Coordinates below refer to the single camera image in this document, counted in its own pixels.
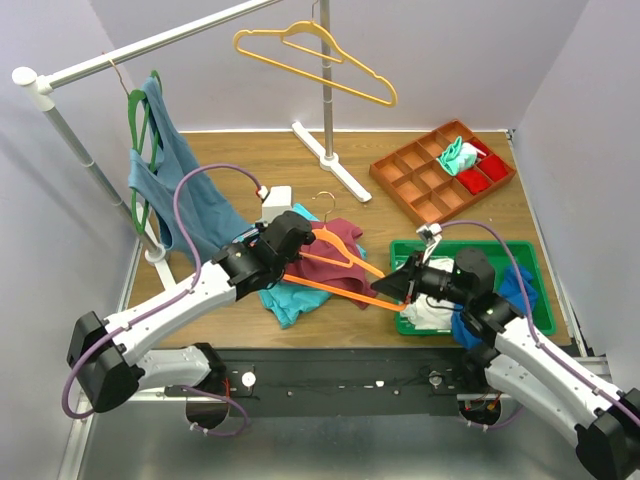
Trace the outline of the orange hanger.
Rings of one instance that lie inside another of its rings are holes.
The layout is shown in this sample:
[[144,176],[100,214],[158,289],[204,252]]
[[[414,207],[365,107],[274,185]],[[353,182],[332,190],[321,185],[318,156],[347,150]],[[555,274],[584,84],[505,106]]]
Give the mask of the orange hanger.
[[283,280],[315,288],[347,298],[358,305],[372,305],[400,312],[407,303],[394,305],[379,299],[371,288],[368,276],[381,279],[385,273],[362,256],[357,241],[362,236],[359,227],[342,218],[312,221],[315,240],[303,245],[299,259],[290,264]]

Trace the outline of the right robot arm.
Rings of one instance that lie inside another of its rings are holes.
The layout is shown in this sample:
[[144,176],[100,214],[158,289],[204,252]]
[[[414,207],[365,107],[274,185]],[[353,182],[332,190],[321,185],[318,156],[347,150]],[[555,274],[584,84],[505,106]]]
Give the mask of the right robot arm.
[[495,272],[475,248],[459,251],[450,271],[416,251],[373,289],[396,300],[424,294],[461,306],[481,339],[460,367],[469,390],[507,394],[556,429],[596,479],[626,479],[639,469],[639,391],[623,391],[572,358],[494,289]]

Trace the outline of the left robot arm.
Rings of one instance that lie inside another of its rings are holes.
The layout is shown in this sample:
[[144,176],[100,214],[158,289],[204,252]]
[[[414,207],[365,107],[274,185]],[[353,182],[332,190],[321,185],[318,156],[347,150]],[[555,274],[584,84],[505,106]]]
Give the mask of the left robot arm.
[[211,348],[189,347],[158,357],[151,350],[204,314],[281,280],[314,238],[309,220],[286,211],[259,227],[254,237],[222,247],[190,277],[151,299],[104,319],[93,311],[78,318],[67,363],[92,412],[108,412],[134,393],[160,386],[186,385],[201,395],[214,393],[222,372],[212,364]]

